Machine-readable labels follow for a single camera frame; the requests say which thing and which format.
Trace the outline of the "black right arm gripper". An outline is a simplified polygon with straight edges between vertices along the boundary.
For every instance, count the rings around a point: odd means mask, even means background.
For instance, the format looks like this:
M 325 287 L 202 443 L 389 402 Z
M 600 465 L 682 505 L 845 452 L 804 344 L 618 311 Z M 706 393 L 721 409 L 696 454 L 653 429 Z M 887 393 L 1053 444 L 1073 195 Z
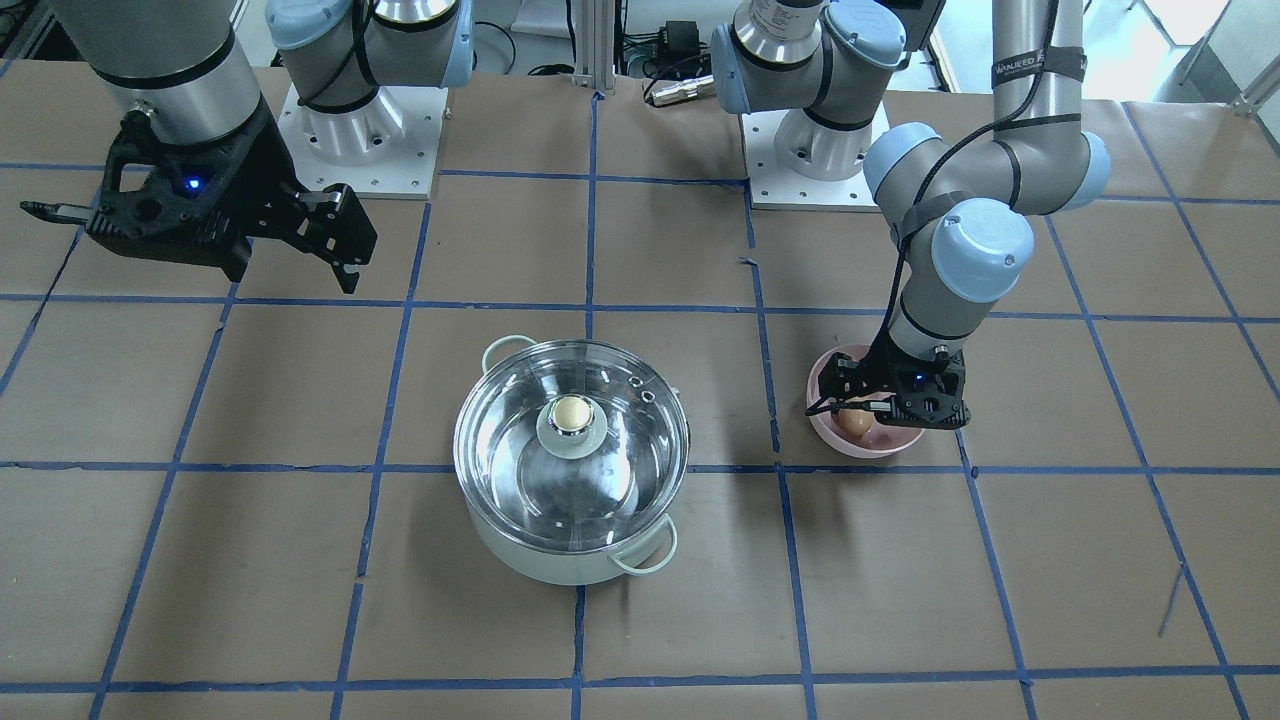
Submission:
M 273 238 L 320 259 L 340 291 L 356 292 L 378 232 L 356 191 L 298 182 L 266 101 L 230 133 L 195 145 L 164 143 L 159 113 L 134 105 L 120 120 L 91 206 L 23 201 L 38 220 L 84 227 L 123 258 L 220 269 L 239 282 L 250 238 Z

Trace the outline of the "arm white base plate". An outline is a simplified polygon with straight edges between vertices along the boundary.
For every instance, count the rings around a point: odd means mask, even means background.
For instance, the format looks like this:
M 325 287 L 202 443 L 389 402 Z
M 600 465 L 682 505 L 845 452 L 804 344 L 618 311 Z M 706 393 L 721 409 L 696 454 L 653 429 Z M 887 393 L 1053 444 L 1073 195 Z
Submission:
M 278 128 L 307 188 L 348 184 L 361 199 L 429 200 L 447 88 L 383 87 L 355 111 L 324 114 L 298 105 L 289 87 Z
M 758 111 L 739 119 L 753 208 L 879 211 L 864 159 L 890 128 L 884 105 L 876 109 L 870 124 L 854 131 L 819 126 L 800 109 Z

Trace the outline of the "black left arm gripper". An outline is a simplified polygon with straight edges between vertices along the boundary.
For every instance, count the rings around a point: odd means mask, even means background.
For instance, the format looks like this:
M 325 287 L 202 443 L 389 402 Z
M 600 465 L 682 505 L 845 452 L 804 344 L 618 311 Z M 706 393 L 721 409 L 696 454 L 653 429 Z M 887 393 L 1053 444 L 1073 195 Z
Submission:
M 865 359 L 832 352 L 818 370 L 817 395 L 806 416 L 859 409 L 864 398 L 886 392 L 890 410 L 876 414 L 884 425 L 956 430 L 972 419 L 963 397 L 966 365 L 961 350 L 938 346 L 920 359 L 901 350 L 887 331 L 879 331 Z

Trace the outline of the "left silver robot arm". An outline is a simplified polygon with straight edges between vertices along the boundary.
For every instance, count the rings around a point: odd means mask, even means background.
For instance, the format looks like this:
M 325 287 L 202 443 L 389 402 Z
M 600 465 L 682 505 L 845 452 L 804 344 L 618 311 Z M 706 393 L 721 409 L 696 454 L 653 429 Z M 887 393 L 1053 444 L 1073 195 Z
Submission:
M 1088 60 L 1079 1 L 996 1 L 993 120 L 955 143 L 922 122 L 870 138 L 908 28 L 878 1 L 745 1 L 710 37 L 730 114 L 783 111 L 777 149 L 803 176 L 859 170 L 897 261 L 867 354 L 820 368 L 806 415 L 872 413 L 890 427 L 957 429 L 963 347 L 1019 282 L 1032 217 L 1084 206 L 1110 177 L 1103 140 L 1082 128 Z

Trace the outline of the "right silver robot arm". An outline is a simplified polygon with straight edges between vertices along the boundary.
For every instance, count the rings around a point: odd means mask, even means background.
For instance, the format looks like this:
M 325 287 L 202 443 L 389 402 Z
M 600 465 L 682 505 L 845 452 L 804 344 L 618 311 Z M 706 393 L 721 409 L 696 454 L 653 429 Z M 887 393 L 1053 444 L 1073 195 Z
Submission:
M 297 94 L 282 129 L 227 1 L 55 1 L 52 10 L 122 109 L 97 200 L 24 201 L 41 222 L 79 225 L 108 251 L 212 266 L 243 278 L 255 238 L 325 263 L 344 293 L 378 233 L 346 170 L 384 191 L 399 159 L 422 161 L 396 96 L 465 86 L 470 1 L 270 1 L 268 31 Z

